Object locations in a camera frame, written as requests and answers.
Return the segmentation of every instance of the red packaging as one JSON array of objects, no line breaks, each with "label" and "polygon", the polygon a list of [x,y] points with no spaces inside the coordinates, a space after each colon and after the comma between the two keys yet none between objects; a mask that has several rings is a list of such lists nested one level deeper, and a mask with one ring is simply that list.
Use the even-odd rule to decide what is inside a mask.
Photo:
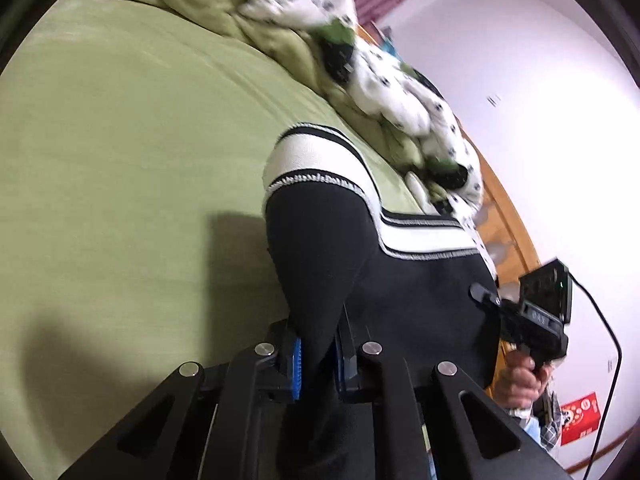
[{"label": "red packaging", "polygon": [[562,446],[598,429],[600,407],[595,392],[564,404],[560,408],[562,409]]}]

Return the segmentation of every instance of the blue object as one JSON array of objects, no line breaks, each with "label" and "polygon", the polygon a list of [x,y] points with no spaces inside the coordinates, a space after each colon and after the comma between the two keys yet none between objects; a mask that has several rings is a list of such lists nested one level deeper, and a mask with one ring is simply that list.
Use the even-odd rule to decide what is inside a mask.
[{"label": "blue object", "polygon": [[291,395],[293,400],[300,398],[302,389],[302,341],[296,338],[293,343],[293,377],[291,378]]}]

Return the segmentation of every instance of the hand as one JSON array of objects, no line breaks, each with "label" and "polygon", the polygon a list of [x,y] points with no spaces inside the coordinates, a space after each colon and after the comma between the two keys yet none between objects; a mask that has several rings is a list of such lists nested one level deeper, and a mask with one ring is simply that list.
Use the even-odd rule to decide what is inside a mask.
[{"label": "hand", "polygon": [[530,408],[545,391],[551,378],[553,367],[544,365],[533,374],[536,364],[533,359],[519,350],[505,355],[506,368],[500,371],[494,386],[495,402],[506,409]]}]

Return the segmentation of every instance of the green bed sheet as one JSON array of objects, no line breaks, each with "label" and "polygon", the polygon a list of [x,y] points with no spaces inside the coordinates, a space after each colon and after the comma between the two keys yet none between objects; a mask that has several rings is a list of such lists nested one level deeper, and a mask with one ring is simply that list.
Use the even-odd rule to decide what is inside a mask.
[{"label": "green bed sheet", "polygon": [[298,121],[350,134],[384,205],[419,211],[246,44],[125,0],[60,0],[24,41],[0,76],[0,429],[35,480],[286,316],[261,174]]}]

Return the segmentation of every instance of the bed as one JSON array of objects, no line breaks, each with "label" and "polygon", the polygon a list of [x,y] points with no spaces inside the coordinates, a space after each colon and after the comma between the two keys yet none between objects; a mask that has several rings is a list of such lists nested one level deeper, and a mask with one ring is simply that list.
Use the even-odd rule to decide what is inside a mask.
[{"label": "bed", "polygon": [[[288,126],[344,131],[385,206],[420,211],[279,63],[137,2],[57,2],[0,77],[0,107],[1,431],[35,480],[56,478],[169,370],[224,362],[286,316],[260,175]],[[513,242],[498,267],[510,282],[537,257],[481,163],[495,204],[481,235]]]}]

